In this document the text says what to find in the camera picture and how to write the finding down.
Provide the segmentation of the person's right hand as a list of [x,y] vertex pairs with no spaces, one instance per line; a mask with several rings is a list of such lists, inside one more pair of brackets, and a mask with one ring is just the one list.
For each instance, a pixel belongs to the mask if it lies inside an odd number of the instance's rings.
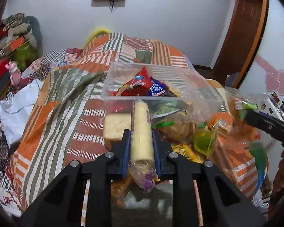
[[282,151],[281,157],[282,159],[279,162],[279,169],[273,181],[273,193],[279,192],[282,188],[284,188],[284,150]]

